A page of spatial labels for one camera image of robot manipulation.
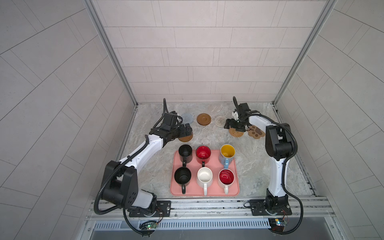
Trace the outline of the woven rattan round coaster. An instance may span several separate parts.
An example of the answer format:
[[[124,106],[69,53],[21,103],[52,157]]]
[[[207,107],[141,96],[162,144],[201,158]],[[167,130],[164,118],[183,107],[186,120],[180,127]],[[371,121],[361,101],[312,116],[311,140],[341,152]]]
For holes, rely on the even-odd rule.
[[[239,132],[237,131],[236,129],[234,128],[230,128],[229,129],[229,134],[232,136],[232,137],[235,137],[235,138],[240,138],[244,135],[244,132]]]

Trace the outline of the dark wooden round coaster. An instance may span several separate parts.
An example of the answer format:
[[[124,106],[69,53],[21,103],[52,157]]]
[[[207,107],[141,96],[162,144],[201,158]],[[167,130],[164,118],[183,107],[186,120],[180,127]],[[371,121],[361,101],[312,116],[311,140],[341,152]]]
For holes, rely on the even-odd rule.
[[[186,137],[182,137],[182,138],[179,138],[179,141],[181,142],[189,142],[190,140],[193,139],[193,134],[191,134],[190,136],[186,136]]]

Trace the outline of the cork paw print coaster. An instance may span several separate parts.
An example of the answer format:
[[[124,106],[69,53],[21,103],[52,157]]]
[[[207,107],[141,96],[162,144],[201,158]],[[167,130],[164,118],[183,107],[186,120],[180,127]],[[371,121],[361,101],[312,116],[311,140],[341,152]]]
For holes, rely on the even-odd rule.
[[[254,126],[254,125],[251,125],[249,127],[249,129],[247,130],[248,132],[248,135],[254,139],[260,139],[260,138],[263,138],[266,134],[261,130],[259,129],[258,127]]]

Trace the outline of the multicolour woven round coaster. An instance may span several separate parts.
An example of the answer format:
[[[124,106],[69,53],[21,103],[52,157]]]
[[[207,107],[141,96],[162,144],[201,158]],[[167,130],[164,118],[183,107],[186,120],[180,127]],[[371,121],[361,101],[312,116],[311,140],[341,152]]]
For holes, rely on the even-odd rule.
[[[224,128],[224,126],[226,125],[226,120],[227,118],[224,116],[217,116],[215,118],[215,125],[219,128]]]

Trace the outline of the blue-grey woven round coaster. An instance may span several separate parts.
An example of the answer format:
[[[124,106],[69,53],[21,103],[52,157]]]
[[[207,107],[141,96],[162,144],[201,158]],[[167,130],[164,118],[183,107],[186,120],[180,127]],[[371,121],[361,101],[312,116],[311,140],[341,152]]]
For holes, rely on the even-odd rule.
[[[189,113],[184,113],[181,117],[183,118],[183,124],[191,124],[194,121],[193,115]]]

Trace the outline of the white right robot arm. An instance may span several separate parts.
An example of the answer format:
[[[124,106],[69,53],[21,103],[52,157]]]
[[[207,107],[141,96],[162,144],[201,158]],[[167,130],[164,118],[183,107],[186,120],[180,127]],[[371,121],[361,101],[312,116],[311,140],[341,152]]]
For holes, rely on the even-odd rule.
[[[286,188],[286,175],[288,163],[298,151],[298,144],[289,124],[278,123],[257,110],[251,110],[247,103],[238,104],[236,97],[233,101],[233,118],[226,120],[224,128],[245,132],[246,127],[256,126],[266,134],[265,149],[272,161],[268,193],[274,198],[293,198],[294,195]]]

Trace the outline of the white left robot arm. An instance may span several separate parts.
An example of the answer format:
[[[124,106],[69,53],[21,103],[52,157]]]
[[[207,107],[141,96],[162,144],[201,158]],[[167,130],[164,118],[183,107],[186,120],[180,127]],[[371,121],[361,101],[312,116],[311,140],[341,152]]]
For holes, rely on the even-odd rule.
[[[123,209],[143,212],[145,215],[153,214],[156,211],[157,196],[139,189],[138,175],[168,142],[189,137],[192,133],[190,124],[184,124],[183,118],[175,111],[165,111],[139,147],[120,161],[110,161],[106,165],[94,203],[95,213],[104,215]]]

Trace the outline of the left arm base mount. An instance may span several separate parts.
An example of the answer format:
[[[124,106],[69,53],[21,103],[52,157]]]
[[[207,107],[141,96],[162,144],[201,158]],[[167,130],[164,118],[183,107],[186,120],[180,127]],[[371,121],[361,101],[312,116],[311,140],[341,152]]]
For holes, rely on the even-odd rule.
[[[158,201],[153,193],[139,190],[133,205],[127,209],[129,217],[169,217],[171,201]]]

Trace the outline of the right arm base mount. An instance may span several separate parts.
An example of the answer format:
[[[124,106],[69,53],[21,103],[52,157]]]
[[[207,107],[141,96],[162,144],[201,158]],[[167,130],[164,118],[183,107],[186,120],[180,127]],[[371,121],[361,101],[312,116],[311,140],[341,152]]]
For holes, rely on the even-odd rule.
[[[289,205],[289,195],[286,193],[282,197],[273,196],[269,190],[264,200],[252,199],[243,204],[247,209],[250,209],[253,216],[283,216],[292,215],[292,210]]]

